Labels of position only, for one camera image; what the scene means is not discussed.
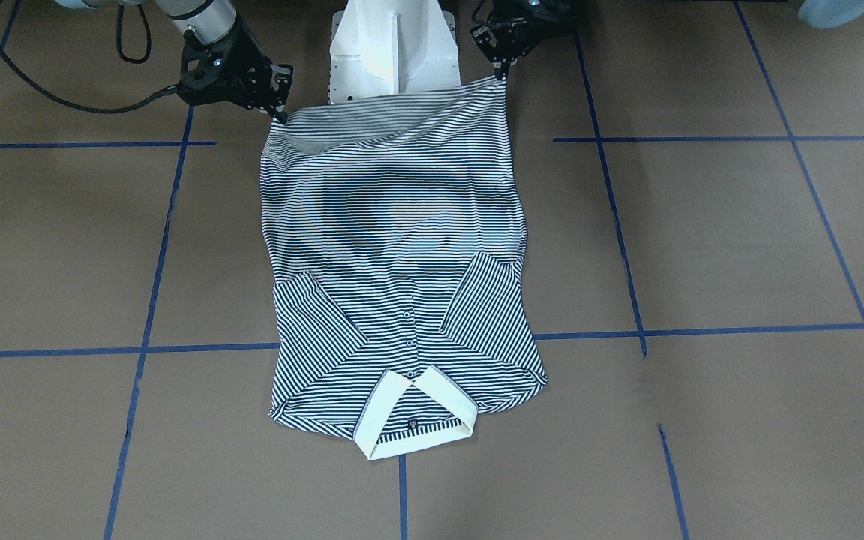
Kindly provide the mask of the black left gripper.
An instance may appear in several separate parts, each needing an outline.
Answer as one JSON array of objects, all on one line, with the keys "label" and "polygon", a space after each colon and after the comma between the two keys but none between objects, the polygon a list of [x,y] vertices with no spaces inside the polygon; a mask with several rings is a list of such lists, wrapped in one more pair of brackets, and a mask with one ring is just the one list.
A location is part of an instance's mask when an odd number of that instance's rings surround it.
[{"label": "black left gripper", "polygon": [[480,1],[471,13],[470,37],[504,81],[518,59],[549,38],[575,27],[574,1]]}]

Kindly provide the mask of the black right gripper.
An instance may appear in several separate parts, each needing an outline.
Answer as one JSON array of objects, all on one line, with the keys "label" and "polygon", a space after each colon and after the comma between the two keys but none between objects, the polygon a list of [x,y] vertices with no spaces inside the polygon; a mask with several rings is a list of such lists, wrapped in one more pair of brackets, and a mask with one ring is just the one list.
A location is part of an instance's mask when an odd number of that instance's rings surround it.
[{"label": "black right gripper", "polygon": [[192,28],[183,40],[177,83],[182,101],[192,106],[230,102],[286,123],[294,65],[271,61],[244,22],[233,23],[212,44],[204,44]]}]

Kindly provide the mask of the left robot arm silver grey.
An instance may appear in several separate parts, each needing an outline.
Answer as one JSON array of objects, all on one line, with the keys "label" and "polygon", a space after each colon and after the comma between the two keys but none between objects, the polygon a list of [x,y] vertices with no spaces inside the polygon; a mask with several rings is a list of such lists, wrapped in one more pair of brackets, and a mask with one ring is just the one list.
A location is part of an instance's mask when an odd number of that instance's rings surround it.
[{"label": "left robot arm silver grey", "polygon": [[[864,1],[792,1],[796,16],[813,29],[834,29],[864,15]],[[469,34],[493,65],[497,81],[542,41],[573,33],[577,1],[480,1]]]}]

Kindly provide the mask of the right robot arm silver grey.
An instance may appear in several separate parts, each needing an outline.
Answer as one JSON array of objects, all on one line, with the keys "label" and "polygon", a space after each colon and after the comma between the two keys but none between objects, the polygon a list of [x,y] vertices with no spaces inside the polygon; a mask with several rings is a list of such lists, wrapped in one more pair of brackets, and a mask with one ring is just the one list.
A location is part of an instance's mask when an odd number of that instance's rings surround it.
[{"label": "right robot arm silver grey", "polygon": [[57,96],[50,100],[80,112],[124,114],[177,95],[190,106],[230,102],[286,123],[294,68],[264,54],[232,2],[157,1],[155,6],[183,37],[178,82],[120,107],[86,106]]}]

